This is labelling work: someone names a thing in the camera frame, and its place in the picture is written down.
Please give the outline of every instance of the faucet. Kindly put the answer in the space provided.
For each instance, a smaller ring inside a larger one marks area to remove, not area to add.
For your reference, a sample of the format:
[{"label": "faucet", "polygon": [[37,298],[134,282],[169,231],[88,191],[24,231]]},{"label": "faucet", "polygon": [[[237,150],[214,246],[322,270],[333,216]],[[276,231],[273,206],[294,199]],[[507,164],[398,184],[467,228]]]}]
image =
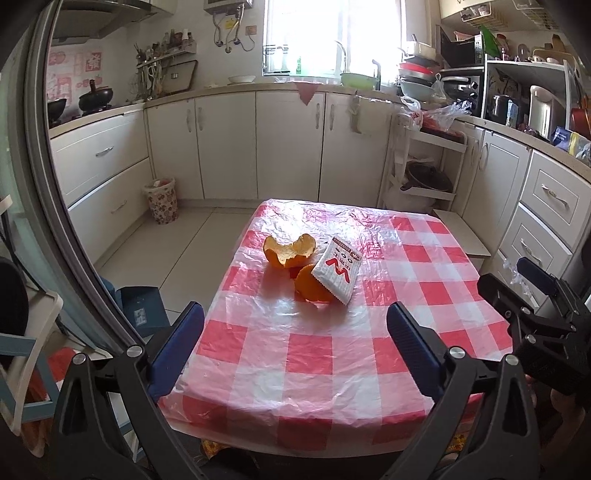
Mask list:
[{"label": "faucet", "polygon": [[375,89],[380,91],[382,89],[382,66],[377,60],[372,60],[371,63],[378,66],[378,80],[376,81]]},{"label": "faucet", "polygon": [[335,40],[335,42],[337,42],[337,45],[343,51],[343,57],[345,58],[345,66],[343,68],[343,73],[347,73],[347,50],[345,49],[345,46],[340,41]]}]

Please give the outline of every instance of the blue gripper pad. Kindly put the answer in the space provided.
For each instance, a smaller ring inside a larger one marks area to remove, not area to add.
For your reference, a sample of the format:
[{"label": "blue gripper pad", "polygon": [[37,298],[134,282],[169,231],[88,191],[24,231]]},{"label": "blue gripper pad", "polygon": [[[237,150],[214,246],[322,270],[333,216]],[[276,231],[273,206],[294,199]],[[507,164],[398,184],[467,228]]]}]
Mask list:
[{"label": "blue gripper pad", "polygon": [[400,302],[390,305],[386,322],[388,333],[407,364],[418,389],[423,395],[437,402],[443,396],[442,364],[421,335],[421,330],[430,329],[421,327]]},{"label": "blue gripper pad", "polygon": [[148,394],[154,402],[172,391],[197,340],[203,333],[204,324],[203,308],[194,301],[187,305],[174,322],[173,331],[168,340],[151,360]]},{"label": "blue gripper pad", "polygon": [[517,271],[532,282],[544,295],[552,297],[558,293],[554,277],[547,274],[529,258],[522,257],[517,261]]}]

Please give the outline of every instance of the green plastic bowl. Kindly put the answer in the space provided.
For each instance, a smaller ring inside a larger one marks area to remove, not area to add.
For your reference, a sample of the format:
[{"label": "green plastic bowl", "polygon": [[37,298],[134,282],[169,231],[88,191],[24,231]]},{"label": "green plastic bowl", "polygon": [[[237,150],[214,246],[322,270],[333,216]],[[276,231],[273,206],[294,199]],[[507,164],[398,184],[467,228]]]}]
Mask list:
[{"label": "green plastic bowl", "polygon": [[375,77],[368,77],[360,73],[342,73],[340,75],[340,82],[343,86],[358,90],[374,90],[377,81],[378,79]]}]

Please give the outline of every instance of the floral trash can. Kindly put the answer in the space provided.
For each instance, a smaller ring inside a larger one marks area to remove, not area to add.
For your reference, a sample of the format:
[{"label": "floral trash can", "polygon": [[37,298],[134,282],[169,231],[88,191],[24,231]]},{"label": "floral trash can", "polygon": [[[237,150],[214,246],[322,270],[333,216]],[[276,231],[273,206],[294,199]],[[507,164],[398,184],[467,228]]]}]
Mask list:
[{"label": "floral trash can", "polygon": [[156,223],[166,225],[178,218],[177,192],[174,179],[153,180],[144,186],[150,210]]}]

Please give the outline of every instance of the checkered tablecloth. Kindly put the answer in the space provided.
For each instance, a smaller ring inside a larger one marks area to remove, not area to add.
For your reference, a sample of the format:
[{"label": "checkered tablecloth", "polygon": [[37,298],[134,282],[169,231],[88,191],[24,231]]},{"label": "checkered tablecloth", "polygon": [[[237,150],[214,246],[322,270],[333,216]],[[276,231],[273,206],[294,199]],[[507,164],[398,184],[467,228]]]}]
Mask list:
[{"label": "checkered tablecloth", "polygon": [[[288,243],[302,233],[320,246],[339,235],[363,254],[347,306],[304,301],[289,272],[268,265],[267,235]],[[177,430],[260,452],[346,457],[403,449],[433,403],[388,335],[388,306],[403,302],[449,346],[501,359],[511,351],[506,321],[478,296],[477,280],[436,218],[269,200],[247,227],[203,334],[160,406]]]}]

